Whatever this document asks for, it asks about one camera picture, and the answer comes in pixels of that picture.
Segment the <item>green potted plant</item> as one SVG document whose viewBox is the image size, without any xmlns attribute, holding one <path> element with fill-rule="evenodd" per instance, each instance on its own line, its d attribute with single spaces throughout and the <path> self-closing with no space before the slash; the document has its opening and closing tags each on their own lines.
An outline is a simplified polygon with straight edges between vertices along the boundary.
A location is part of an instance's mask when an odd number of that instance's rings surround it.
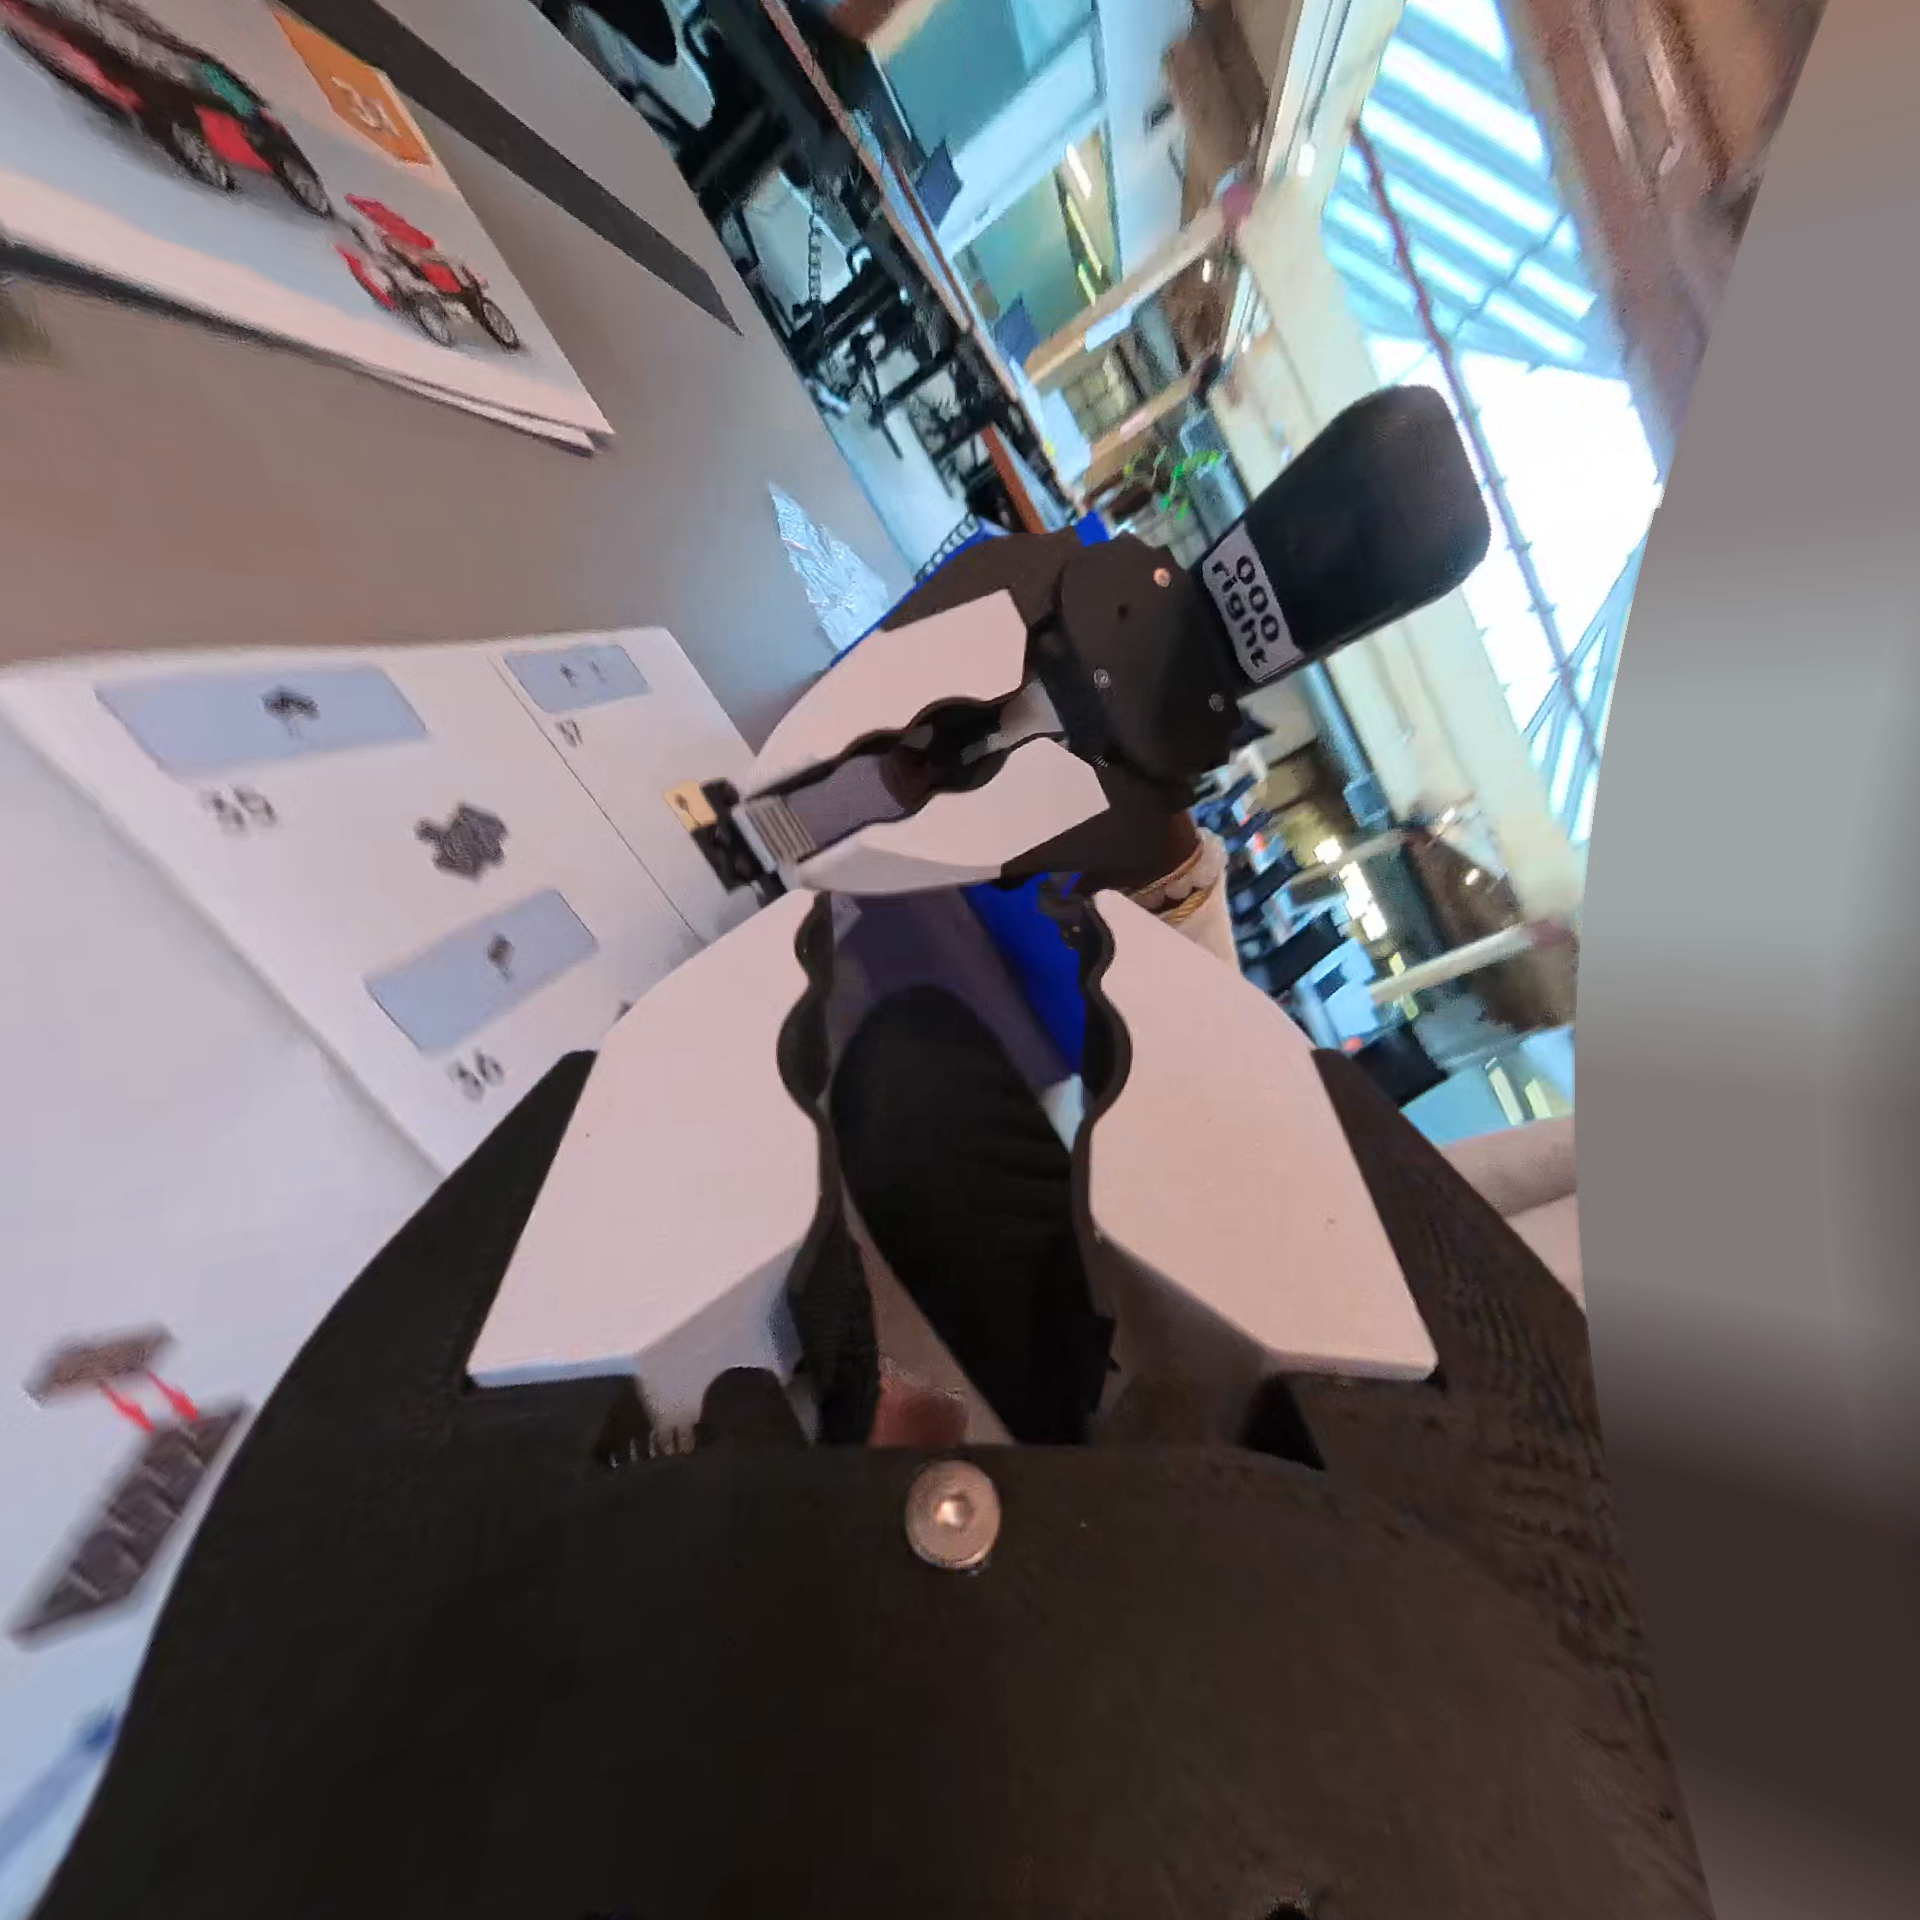
<svg viewBox="0 0 1920 1920">
<path fill-rule="evenodd" d="M 1209 500 L 1230 463 L 1232 455 L 1217 441 L 1186 446 L 1177 438 L 1153 438 L 1120 469 L 1110 518 L 1115 522 L 1160 518 L 1206 529 Z"/>
</svg>

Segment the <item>glass skylight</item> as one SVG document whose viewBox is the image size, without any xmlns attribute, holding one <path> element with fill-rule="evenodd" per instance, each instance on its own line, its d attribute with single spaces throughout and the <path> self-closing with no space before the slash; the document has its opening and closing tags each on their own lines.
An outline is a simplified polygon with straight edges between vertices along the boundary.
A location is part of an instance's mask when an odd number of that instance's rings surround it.
<svg viewBox="0 0 1920 1920">
<path fill-rule="evenodd" d="M 1412 2 L 1385 37 L 1320 233 L 1382 381 L 1442 392 L 1493 554 L 1467 601 L 1576 850 L 1660 473 L 1616 322 L 1504 10 Z"/>
</svg>

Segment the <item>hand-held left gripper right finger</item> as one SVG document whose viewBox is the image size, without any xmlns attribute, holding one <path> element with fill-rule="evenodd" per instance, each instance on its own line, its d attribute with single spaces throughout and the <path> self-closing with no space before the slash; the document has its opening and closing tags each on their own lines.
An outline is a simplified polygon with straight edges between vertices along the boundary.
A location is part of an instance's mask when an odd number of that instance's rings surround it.
<svg viewBox="0 0 1920 1920">
<path fill-rule="evenodd" d="M 1110 1333 L 1100 1413 L 1160 1389 L 1241 1439 L 1274 1382 L 1427 1385 L 1434 1335 L 1306 1032 L 1126 896 L 1076 920 L 1073 1225 Z"/>
</svg>

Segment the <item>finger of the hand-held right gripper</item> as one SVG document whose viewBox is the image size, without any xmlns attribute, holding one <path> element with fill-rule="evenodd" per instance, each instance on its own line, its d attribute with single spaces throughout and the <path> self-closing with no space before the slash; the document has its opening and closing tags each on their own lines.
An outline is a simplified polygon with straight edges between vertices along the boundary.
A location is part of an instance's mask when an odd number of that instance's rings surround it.
<svg viewBox="0 0 1920 1920">
<path fill-rule="evenodd" d="M 1032 678 L 1032 645 L 1008 592 L 868 632 L 774 725 L 740 780 L 742 800 L 825 773 L 861 740 L 904 735 L 945 706 L 1006 706 Z"/>
<path fill-rule="evenodd" d="M 1093 764 L 1057 735 L 939 764 L 897 740 L 772 791 L 779 872 L 833 896 L 920 896 L 1006 874 L 1109 807 Z"/>
</svg>

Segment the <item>clear plastic scrap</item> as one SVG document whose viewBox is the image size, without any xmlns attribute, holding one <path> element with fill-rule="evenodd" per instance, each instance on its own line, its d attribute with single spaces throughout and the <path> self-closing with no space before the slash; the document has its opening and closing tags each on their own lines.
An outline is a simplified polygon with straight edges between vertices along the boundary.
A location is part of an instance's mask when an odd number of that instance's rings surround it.
<svg viewBox="0 0 1920 1920">
<path fill-rule="evenodd" d="M 883 624 L 897 597 L 853 543 L 824 527 L 787 488 L 770 481 L 766 490 L 787 565 L 819 632 L 841 655 Z"/>
</svg>

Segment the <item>open lego instruction booklet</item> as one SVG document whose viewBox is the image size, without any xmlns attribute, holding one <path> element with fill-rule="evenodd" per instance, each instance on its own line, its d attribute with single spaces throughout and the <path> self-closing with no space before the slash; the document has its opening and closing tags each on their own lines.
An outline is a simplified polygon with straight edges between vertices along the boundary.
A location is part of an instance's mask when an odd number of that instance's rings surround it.
<svg viewBox="0 0 1920 1920">
<path fill-rule="evenodd" d="M 112 1482 L 721 930 L 666 789 L 750 756 L 648 629 L 5 671 L 5 1877 L 196 1521 L 57 1599 Z"/>
</svg>

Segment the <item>black quilted case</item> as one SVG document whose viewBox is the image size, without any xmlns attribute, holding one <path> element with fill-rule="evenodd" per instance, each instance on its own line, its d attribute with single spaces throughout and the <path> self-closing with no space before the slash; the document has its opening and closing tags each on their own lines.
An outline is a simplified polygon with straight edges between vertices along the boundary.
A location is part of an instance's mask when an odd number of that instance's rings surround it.
<svg viewBox="0 0 1920 1920">
<path fill-rule="evenodd" d="M 857 1024 L 830 1117 L 878 1288 L 881 1372 L 971 1402 L 966 1438 L 1090 1438 L 1113 1350 L 1073 1225 L 1073 1164 L 1006 1045 L 917 982 Z"/>
</svg>

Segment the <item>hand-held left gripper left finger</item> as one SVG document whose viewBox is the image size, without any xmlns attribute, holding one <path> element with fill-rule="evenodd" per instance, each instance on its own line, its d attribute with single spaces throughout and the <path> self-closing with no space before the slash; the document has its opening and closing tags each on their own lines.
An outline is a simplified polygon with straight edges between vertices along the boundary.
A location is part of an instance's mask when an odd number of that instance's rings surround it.
<svg viewBox="0 0 1920 1920">
<path fill-rule="evenodd" d="M 472 1346 L 477 1388 L 618 1377 L 690 1428 L 726 1372 L 802 1382 L 861 1439 L 874 1296 L 825 1092 L 827 896 L 781 896 L 608 1030 Z"/>
</svg>

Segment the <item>closed lego instruction booklet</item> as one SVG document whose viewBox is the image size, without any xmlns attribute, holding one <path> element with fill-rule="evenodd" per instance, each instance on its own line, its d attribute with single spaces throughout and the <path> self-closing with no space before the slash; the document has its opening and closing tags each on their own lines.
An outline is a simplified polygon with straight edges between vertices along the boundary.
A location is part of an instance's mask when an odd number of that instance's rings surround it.
<svg viewBox="0 0 1920 1920">
<path fill-rule="evenodd" d="M 542 438 L 616 430 L 389 72 L 259 2 L 5 2 L 14 249 Z"/>
</svg>

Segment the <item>person's right hand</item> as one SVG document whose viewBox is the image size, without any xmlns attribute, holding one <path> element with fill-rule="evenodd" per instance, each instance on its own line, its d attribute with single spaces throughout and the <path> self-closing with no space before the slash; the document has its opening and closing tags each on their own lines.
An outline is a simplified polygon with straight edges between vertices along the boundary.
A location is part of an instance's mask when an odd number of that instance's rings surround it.
<svg viewBox="0 0 1920 1920">
<path fill-rule="evenodd" d="M 1202 830 L 1186 809 L 1124 810 L 1109 853 L 1097 861 L 1100 888 L 1126 896 L 1163 893 L 1185 885 L 1185 874 L 1205 858 Z"/>
</svg>

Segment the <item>person's left hand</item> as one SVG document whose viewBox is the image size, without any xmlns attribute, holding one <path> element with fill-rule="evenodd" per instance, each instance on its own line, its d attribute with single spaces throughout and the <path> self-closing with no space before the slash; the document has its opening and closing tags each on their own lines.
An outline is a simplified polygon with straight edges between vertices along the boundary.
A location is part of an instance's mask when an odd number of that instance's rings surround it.
<svg viewBox="0 0 1920 1920">
<path fill-rule="evenodd" d="M 937 1382 L 920 1382 L 898 1372 L 881 1374 L 868 1447 L 941 1453 L 970 1439 L 971 1402 Z"/>
</svg>

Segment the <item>black lego plate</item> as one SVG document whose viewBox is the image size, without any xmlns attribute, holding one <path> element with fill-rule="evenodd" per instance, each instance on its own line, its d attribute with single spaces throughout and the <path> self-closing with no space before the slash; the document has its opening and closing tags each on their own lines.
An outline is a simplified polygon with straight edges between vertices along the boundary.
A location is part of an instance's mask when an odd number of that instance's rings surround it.
<svg viewBox="0 0 1920 1920">
<path fill-rule="evenodd" d="M 781 794 L 800 813 L 800 805 L 779 791 L 763 791 L 757 794 Z M 757 904 L 768 904 L 781 898 L 789 888 L 779 877 L 768 872 L 754 857 L 752 847 L 733 826 L 733 807 L 747 798 L 726 780 L 694 781 L 686 789 L 684 800 L 690 807 L 688 836 L 705 854 L 709 869 L 721 880 L 726 893 L 746 893 Z"/>
</svg>

